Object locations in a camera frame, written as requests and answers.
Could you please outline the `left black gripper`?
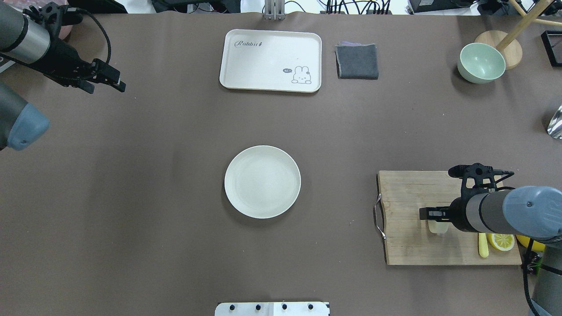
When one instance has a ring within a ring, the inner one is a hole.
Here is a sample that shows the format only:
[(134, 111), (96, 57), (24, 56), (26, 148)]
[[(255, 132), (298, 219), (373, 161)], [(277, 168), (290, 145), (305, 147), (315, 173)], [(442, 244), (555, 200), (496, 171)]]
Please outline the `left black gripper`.
[(120, 72), (107, 62), (95, 58), (91, 63), (82, 60), (75, 48), (61, 39), (54, 39), (42, 58), (42, 73), (63, 86), (78, 86), (93, 94), (93, 83), (102, 83), (125, 92), (126, 84)]

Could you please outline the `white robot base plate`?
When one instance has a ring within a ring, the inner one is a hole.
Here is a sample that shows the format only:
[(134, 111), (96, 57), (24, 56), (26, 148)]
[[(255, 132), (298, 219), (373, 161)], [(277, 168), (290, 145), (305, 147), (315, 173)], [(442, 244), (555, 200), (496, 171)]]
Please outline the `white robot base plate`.
[(330, 316), (328, 302), (223, 302), (215, 316)]

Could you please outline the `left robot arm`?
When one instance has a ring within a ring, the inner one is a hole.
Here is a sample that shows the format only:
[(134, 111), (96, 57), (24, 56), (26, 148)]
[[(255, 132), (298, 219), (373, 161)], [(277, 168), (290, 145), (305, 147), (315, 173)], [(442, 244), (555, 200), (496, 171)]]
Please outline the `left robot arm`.
[[(2, 2), (0, 14), (0, 50), (5, 60), (34, 70), (60, 86), (78, 88), (89, 94), (94, 92), (96, 83), (125, 91), (121, 73), (110, 65), (110, 38), (89, 11), (56, 2), (18, 10)], [(78, 51), (59, 36), (62, 27), (80, 24), (84, 16), (93, 19), (106, 40), (105, 60), (83, 60)], [(50, 128), (50, 120), (31, 102), (2, 83), (0, 128), (1, 148), (22, 151)]]

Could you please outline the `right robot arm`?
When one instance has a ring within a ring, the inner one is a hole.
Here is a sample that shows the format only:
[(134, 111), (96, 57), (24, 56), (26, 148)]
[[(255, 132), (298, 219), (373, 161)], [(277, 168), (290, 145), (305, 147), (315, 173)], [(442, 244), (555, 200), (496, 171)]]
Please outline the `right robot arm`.
[(420, 220), (452, 223), (458, 230), (522, 235), (545, 245), (540, 273), (532, 296), (526, 296), (529, 314), (561, 314), (562, 194), (547, 186), (513, 190), (462, 188), (449, 206), (425, 207)]

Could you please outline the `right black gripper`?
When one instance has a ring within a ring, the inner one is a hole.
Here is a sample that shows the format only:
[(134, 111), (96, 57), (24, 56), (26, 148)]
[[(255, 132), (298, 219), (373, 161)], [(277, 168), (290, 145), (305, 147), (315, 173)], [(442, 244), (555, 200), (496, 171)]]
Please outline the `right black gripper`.
[(450, 221), (455, 228), (470, 232), (470, 224), (466, 218), (466, 202), (456, 198), (448, 207), (425, 207), (419, 209), (420, 220)]

